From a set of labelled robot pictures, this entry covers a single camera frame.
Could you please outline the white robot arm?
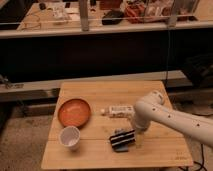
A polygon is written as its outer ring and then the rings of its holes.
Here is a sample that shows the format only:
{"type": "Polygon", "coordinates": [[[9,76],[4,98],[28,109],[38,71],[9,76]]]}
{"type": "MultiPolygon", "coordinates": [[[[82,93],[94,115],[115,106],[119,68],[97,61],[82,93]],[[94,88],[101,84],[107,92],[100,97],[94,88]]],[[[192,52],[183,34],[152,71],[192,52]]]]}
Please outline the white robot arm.
{"type": "Polygon", "coordinates": [[[136,130],[146,131],[155,121],[213,148],[213,120],[164,106],[164,96],[151,91],[134,104],[132,125],[136,130]]]}

